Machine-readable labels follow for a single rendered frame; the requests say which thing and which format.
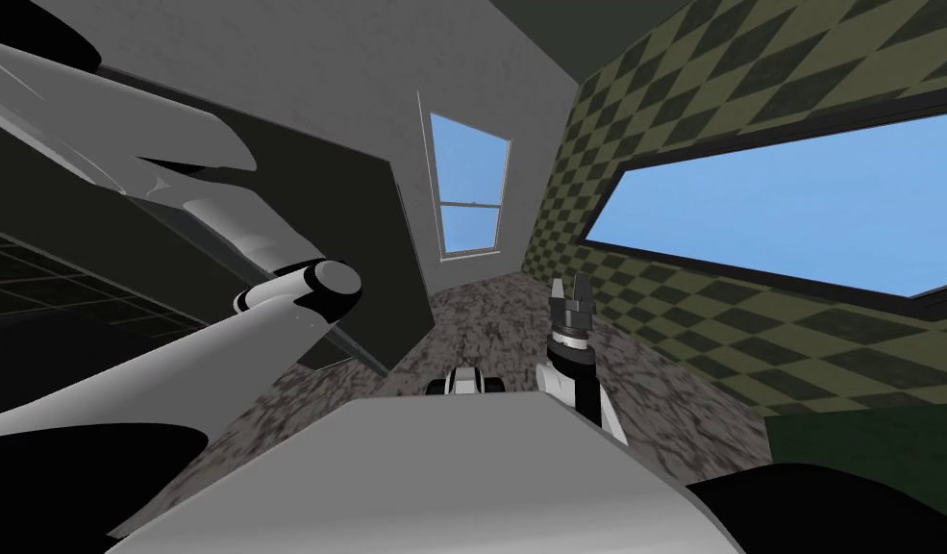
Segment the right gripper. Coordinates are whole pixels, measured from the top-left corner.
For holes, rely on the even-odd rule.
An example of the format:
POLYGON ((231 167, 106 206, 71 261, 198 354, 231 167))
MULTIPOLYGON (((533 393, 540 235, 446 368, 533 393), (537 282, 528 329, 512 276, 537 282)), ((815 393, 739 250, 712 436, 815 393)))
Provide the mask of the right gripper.
POLYGON ((578 272, 573 280, 573 300, 565 299, 562 279, 552 281, 549 298, 552 330, 572 339, 588 340, 592 331, 595 304, 588 273, 578 272))

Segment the narrow white-framed window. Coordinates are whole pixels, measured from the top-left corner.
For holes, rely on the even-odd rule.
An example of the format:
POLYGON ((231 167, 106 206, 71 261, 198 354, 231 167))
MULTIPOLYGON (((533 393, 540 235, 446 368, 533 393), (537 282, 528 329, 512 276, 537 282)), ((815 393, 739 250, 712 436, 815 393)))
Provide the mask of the narrow white-framed window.
POLYGON ((510 138, 434 111, 422 92, 416 101, 438 259, 445 263, 499 253, 510 138))

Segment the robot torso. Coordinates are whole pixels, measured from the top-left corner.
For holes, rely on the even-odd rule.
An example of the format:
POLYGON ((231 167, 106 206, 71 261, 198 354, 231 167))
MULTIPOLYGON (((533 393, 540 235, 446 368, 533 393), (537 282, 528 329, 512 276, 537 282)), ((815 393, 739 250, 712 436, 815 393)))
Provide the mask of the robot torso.
POLYGON ((108 554, 745 554, 705 504, 539 391, 352 401, 108 554))

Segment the dark grey door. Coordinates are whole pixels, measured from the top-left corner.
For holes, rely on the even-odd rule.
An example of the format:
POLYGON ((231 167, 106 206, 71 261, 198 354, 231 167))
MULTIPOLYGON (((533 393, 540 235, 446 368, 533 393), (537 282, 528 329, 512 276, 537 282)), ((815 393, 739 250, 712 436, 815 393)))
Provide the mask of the dark grey door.
POLYGON ((257 168, 206 168, 195 179, 250 189, 327 258, 362 279, 339 328, 391 372, 435 321, 401 195, 388 161, 295 128, 102 66, 101 77, 211 113, 228 124, 257 168))

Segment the wide dark-framed window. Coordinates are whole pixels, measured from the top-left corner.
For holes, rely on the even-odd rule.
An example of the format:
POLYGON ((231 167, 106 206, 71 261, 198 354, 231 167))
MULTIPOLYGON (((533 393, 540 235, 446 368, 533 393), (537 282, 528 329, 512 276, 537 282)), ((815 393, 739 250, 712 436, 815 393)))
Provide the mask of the wide dark-framed window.
POLYGON ((947 319, 947 88, 617 167, 580 245, 947 319))

